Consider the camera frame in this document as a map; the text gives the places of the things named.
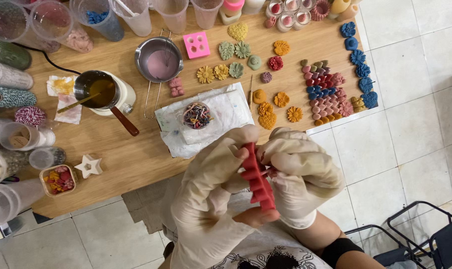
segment wooden table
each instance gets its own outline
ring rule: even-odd
[[[257,71],[251,70],[246,65],[247,59],[239,59],[234,56],[223,61],[220,58],[219,43],[224,40],[232,43],[237,41],[229,37],[227,34],[228,26],[224,26],[219,17],[215,26],[206,30],[211,49],[211,55],[206,58],[188,60],[182,35],[173,34],[171,37],[180,48],[184,59],[184,70],[180,73],[180,76],[186,94],[179,98],[171,98],[169,88],[167,85],[163,85],[158,108],[192,97],[200,92],[218,89],[236,82],[242,83],[247,96],[251,75],[254,75],[253,89],[265,90],[270,103],[273,103],[274,96],[279,91],[285,91],[290,97],[290,102],[286,107],[278,108],[274,105],[274,113],[277,114],[276,127],[288,126],[296,130],[306,131],[313,128],[314,124],[311,117],[311,107],[305,92],[305,80],[299,64],[302,59],[308,59],[310,64],[325,59],[329,60],[331,73],[341,72],[347,79],[347,83],[343,87],[348,98],[361,94],[358,89],[358,78],[355,75],[354,65],[349,62],[350,52],[345,50],[344,39],[339,33],[339,27],[342,23],[331,20],[312,21],[301,31],[291,29],[287,33],[281,33],[276,27],[266,29],[263,26],[266,19],[264,9],[265,7],[259,14],[243,15],[240,19],[240,22],[246,22],[249,27],[246,42],[250,43],[252,53],[260,56],[263,62],[263,66]],[[53,131],[56,135],[55,145],[66,151],[67,163],[77,165],[81,162],[84,154],[91,154],[95,158],[103,158],[101,167],[104,172],[102,175],[92,175],[87,180],[82,180],[74,193],[54,199],[43,197],[32,205],[36,213],[53,218],[169,178],[186,170],[190,160],[180,157],[172,158],[168,147],[160,138],[157,121],[155,119],[147,120],[143,117],[149,81],[136,69],[134,51],[142,41],[158,36],[161,28],[166,27],[157,12],[152,11],[150,14],[153,31],[148,37],[136,36],[121,20],[125,29],[125,36],[119,42],[110,42],[91,28],[84,27],[95,41],[95,47],[90,53],[81,54],[62,46],[59,51],[50,55],[51,60],[61,67],[79,72],[106,70],[129,83],[136,92],[136,103],[133,113],[128,118],[136,125],[140,134],[137,137],[132,137],[118,120],[98,116],[87,108],[83,108],[79,125],[53,122]],[[189,7],[187,9],[185,34],[201,31],[203,29],[196,24],[193,8]],[[359,34],[356,34],[355,37],[359,40]],[[271,71],[272,81],[263,84],[260,81],[259,74],[270,71],[267,60],[275,55],[273,43],[276,40],[289,42],[291,52],[282,57],[284,61],[283,69]],[[40,53],[31,52],[31,54],[33,63],[31,68],[27,70],[35,81],[31,91],[38,98],[37,106],[46,110],[49,119],[54,119],[58,98],[47,95],[46,81],[50,75],[71,76],[73,74],[54,68]],[[239,62],[245,66],[244,75],[240,79],[232,77],[226,80],[215,79],[211,84],[198,82],[196,72],[199,67],[208,65],[214,68],[216,65],[229,65],[232,62]],[[157,97],[157,84],[152,84],[152,88],[147,115],[153,113],[153,105]],[[290,123],[287,119],[287,109],[291,106],[303,109],[304,118],[298,123]],[[259,125],[257,105],[253,105],[252,114],[256,125]],[[271,131],[260,126],[259,128],[261,129],[259,143],[264,143]],[[19,176],[22,179],[37,178],[38,171],[30,168]]]

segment blue wax scraps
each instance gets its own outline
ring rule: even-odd
[[[356,34],[356,24],[353,21],[344,23],[340,31],[343,38],[352,37]]]
[[[367,64],[361,64],[357,66],[356,74],[358,77],[367,77],[370,74],[370,67]]]
[[[369,109],[375,107],[375,105],[377,104],[377,93],[374,91],[371,91],[367,94],[362,94],[361,98],[364,101],[364,105]]]
[[[359,42],[355,37],[350,37],[344,41],[344,44],[346,45],[346,50],[356,50],[359,46]]]
[[[314,100],[317,98],[317,94],[315,92],[309,93],[309,100]]]
[[[372,88],[372,79],[370,79],[370,77],[364,77],[359,80],[359,89],[361,89],[363,93],[369,93]]]
[[[350,62],[357,66],[363,64],[365,61],[366,56],[360,49],[356,49],[350,54]]]
[[[105,12],[99,14],[94,11],[88,10],[88,11],[86,11],[86,15],[88,15],[88,24],[100,23],[100,22],[104,21],[104,19],[106,19],[108,14],[109,14],[109,11],[105,11]]]

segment pink wax powder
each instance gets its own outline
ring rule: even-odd
[[[168,79],[175,75],[179,61],[176,55],[169,51],[157,50],[147,59],[147,67],[151,76],[157,79]]]

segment black folding chair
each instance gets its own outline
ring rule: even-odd
[[[434,233],[428,240],[417,244],[413,240],[410,240],[407,236],[403,235],[401,232],[397,231],[397,229],[392,227],[390,222],[420,203],[429,205],[432,208],[447,215],[447,217],[449,218],[449,223],[447,226]],[[429,256],[434,260],[437,269],[449,269],[452,267],[452,214],[450,214],[449,212],[444,211],[428,202],[415,201],[401,211],[394,214],[392,217],[389,217],[387,219],[387,225],[390,227],[390,229],[403,237],[407,241],[407,244],[411,244],[415,247],[414,249],[412,249],[412,253],[417,253],[419,251],[421,252],[417,255],[414,255],[418,259],[420,259],[420,257]],[[424,249],[424,246],[427,244],[429,245],[430,251]]]
[[[378,254],[373,257],[373,259],[376,260],[378,263],[380,263],[382,266],[386,267],[386,266],[392,265],[395,262],[412,260],[413,262],[415,262],[415,264],[417,264],[417,266],[419,266],[423,269],[426,269],[422,264],[420,264],[419,260],[412,252],[412,249],[410,248],[410,246],[405,246],[404,244],[402,244],[401,241],[397,240],[393,235],[391,235],[388,231],[386,231],[384,228],[382,228],[380,226],[369,224],[366,226],[359,227],[357,229],[347,231],[347,232],[345,232],[345,234],[346,235],[353,234],[358,231],[362,231],[362,230],[366,230],[366,229],[370,229],[370,228],[380,229],[387,236],[389,236],[392,240],[394,240],[398,245],[398,248],[396,248],[396,249],[387,251],[382,254]]]

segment gloved hand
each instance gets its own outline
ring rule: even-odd
[[[273,166],[271,177],[276,208],[289,227],[306,229],[316,209],[345,186],[342,172],[325,150],[305,132],[276,128],[269,141],[259,146],[258,160]]]
[[[258,138],[259,131],[254,125],[235,128],[199,152],[191,162],[171,206],[178,242],[170,268],[209,268],[221,262],[262,224],[279,218],[276,210],[262,212],[260,207],[235,217],[227,211],[231,194],[221,185],[238,178],[237,171],[249,156],[241,146]]]

